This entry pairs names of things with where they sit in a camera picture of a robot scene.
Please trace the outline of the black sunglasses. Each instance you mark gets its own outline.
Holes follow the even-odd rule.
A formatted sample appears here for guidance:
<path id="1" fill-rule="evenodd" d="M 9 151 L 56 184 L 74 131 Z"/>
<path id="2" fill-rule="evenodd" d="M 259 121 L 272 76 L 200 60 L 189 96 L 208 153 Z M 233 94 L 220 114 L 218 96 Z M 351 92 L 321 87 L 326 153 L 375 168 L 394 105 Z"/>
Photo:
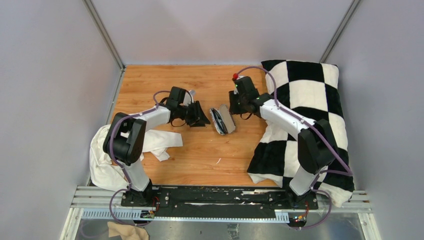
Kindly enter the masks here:
<path id="1" fill-rule="evenodd" d="M 215 126 L 216 131 L 220 135 L 228 134 L 228 130 L 226 128 L 226 125 L 223 121 L 223 118 L 222 118 L 220 112 L 215 108 L 211 108 L 209 111 L 210 111 L 211 118 L 212 118 L 212 121 L 213 121 L 213 124 Z"/>

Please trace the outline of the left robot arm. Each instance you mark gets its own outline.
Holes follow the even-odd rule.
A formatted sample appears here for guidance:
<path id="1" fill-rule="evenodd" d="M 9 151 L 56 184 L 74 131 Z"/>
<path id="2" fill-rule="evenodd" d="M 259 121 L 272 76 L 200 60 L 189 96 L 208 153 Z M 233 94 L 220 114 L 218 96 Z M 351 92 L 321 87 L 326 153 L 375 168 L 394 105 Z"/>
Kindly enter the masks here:
<path id="1" fill-rule="evenodd" d="M 188 90 L 173 86 L 163 101 L 145 111 L 134 114 L 117 113 L 103 143 L 103 151 L 118 165 L 127 180 L 128 191 L 133 190 L 134 200 L 140 206 L 149 206 L 153 193 L 147 189 L 151 183 L 139 162 L 145 134 L 158 126 L 183 120 L 189 127 L 205 127 L 211 122 Z"/>

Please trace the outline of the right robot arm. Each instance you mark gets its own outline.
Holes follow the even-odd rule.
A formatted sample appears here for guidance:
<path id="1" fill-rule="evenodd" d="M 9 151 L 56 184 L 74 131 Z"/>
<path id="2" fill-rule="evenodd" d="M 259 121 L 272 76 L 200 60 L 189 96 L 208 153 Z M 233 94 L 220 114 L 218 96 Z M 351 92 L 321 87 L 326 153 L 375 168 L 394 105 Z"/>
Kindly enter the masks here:
<path id="1" fill-rule="evenodd" d="M 260 94 L 249 76 L 234 74 L 235 89 L 230 91 L 230 109 L 236 114 L 250 113 L 286 131 L 297 141 L 300 164 L 289 183 L 286 204 L 298 209 L 306 201 L 305 194 L 313 189 L 322 169 L 339 157 L 330 123 L 307 118 L 279 102 L 277 94 Z"/>

